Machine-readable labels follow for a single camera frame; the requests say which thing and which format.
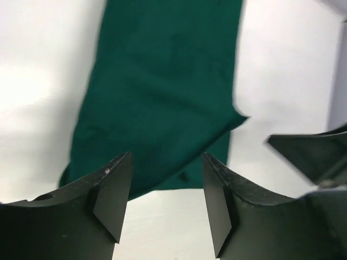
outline mounting hole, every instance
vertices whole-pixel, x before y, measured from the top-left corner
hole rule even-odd
[[[47,199],[53,199],[54,198],[54,195],[52,194],[44,194],[44,195],[41,195],[41,196],[38,196],[36,199],[34,199],[35,201],[38,201],[38,200],[47,200]]]

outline white surface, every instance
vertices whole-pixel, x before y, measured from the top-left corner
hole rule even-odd
[[[333,84],[329,129],[335,129],[347,122],[347,22],[341,24],[341,36]]]
[[[103,1],[0,0],[0,201],[56,187],[93,62]],[[313,189],[262,142],[325,129],[342,18],[313,0],[248,0],[229,165],[288,196]],[[203,192],[129,202],[115,259],[214,259]]]

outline robotic claw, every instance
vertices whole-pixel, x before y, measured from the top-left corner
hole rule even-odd
[[[347,259],[347,125],[317,135],[272,135],[267,142],[321,189],[298,199],[282,196],[205,154],[216,258]],[[132,171],[126,153],[33,201],[0,205],[0,259],[111,260]]]

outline dark green towel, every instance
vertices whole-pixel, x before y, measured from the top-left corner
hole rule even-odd
[[[108,0],[60,186],[126,151],[130,199],[201,188],[200,155],[226,163],[242,0]]]

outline green cloth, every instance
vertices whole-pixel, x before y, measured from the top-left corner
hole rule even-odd
[[[130,151],[130,199],[202,188],[200,155],[226,163],[242,0],[108,0],[60,186]]]

